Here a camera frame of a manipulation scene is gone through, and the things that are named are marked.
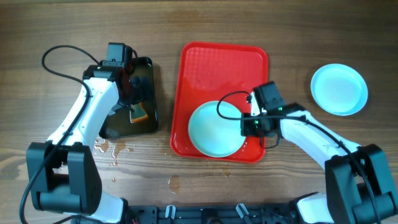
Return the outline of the orange green sponge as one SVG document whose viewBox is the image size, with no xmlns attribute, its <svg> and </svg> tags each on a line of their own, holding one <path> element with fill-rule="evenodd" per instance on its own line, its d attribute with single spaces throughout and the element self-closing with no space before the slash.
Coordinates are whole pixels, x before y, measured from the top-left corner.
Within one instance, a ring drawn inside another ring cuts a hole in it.
<svg viewBox="0 0 398 224">
<path fill-rule="evenodd" d="M 144 108 L 143 102 L 131 105 L 131 110 L 130 110 L 131 123 L 142 122 L 144 120 L 147 120 L 148 118 L 149 116 Z"/>
</svg>

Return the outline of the light blue plate top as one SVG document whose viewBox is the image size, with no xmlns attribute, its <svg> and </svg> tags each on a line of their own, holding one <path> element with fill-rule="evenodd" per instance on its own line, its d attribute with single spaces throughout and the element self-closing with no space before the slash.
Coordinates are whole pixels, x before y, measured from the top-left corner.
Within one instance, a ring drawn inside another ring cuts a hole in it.
<svg viewBox="0 0 398 224">
<path fill-rule="evenodd" d="M 241 135 L 242 113 L 228 102 L 209 101 L 199 106 L 188 122 L 188 136 L 202 154 L 227 157 L 237 152 L 246 138 Z"/>
</svg>

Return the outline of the light blue plate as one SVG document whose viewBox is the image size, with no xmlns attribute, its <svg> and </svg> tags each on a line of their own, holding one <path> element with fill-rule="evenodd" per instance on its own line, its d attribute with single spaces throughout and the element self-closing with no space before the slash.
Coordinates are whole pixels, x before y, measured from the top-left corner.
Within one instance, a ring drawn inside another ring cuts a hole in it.
<svg viewBox="0 0 398 224">
<path fill-rule="evenodd" d="M 246 138 L 241 135 L 242 113 L 228 102 L 209 101 L 199 106 L 188 122 L 188 136 L 202 154 L 227 157 L 237 152 Z"/>
<path fill-rule="evenodd" d="M 320 67 L 312 76 L 310 91 L 319 107 L 337 116 L 361 111 L 368 101 L 368 86 L 353 68 L 340 63 Z"/>
</svg>

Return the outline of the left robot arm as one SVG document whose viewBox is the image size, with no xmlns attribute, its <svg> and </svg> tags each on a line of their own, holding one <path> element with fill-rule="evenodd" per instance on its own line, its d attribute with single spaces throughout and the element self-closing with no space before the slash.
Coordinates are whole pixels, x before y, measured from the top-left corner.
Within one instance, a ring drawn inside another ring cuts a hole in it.
<svg viewBox="0 0 398 224">
<path fill-rule="evenodd" d="M 103 190 L 92 152 L 97 137 L 121 138 L 157 128 L 153 71 L 92 65 L 81 84 L 58 129 L 28 147 L 24 198 L 36 210 L 65 213 L 76 222 L 136 223 L 127 200 Z"/>
</svg>

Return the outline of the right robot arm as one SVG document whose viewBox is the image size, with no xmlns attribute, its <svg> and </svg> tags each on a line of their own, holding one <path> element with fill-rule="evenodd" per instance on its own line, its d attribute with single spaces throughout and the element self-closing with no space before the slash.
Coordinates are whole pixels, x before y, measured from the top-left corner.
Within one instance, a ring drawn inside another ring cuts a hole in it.
<svg viewBox="0 0 398 224">
<path fill-rule="evenodd" d="M 339 136 L 296 103 L 244 113 L 241 128 L 246 136 L 277 134 L 323 167 L 326 193 L 297 202 L 305 223 L 380 223 L 397 215 L 397 189 L 379 146 Z"/>
</svg>

